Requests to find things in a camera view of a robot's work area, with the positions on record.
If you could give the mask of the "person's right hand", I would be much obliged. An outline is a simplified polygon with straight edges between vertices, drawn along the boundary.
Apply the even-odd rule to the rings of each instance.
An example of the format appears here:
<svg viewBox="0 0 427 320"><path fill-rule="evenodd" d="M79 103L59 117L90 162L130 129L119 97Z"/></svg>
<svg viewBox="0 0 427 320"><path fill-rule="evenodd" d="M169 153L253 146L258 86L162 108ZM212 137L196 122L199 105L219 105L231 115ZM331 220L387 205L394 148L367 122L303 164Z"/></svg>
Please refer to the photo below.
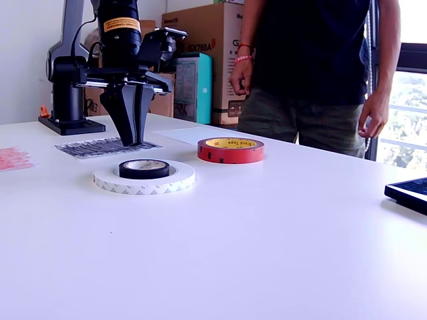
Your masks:
<svg viewBox="0 0 427 320"><path fill-rule="evenodd" d="M251 90L251 80L253 63L251 60L237 62L230 76L230 84L236 95L249 95Z"/></svg>

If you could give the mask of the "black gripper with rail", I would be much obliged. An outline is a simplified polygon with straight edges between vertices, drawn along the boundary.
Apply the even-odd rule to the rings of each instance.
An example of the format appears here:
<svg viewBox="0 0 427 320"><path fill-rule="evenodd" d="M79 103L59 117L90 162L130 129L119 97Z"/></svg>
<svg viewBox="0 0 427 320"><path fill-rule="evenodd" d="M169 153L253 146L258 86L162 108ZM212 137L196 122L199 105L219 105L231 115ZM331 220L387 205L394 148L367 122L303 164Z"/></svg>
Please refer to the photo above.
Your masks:
<svg viewBox="0 0 427 320"><path fill-rule="evenodd" d="M145 122L153 88L155 93L170 93L171 80L150 71L169 61L171 55L151 57L148 61L137 60L130 68L93 67L82 56L75 58L76 87L96 87L106 89L100 95L101 104L108 112L121 138L123 146L143 143ZM134 116L135 86L137 93L136 124Z"/></svg>

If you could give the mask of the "person's left hand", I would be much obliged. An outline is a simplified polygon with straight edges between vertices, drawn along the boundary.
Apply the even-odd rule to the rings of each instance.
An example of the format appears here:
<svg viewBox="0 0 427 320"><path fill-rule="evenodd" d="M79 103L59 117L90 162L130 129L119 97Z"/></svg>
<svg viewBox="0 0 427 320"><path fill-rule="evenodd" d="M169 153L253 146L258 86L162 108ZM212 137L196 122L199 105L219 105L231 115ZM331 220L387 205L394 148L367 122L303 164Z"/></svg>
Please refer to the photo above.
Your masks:
<svg viewBox="0 0 427 320"><path fill-rule="evenodd" d="M374 93L362 108L358 134L363 138L377 138L388 122L389 97Z"/></svg>

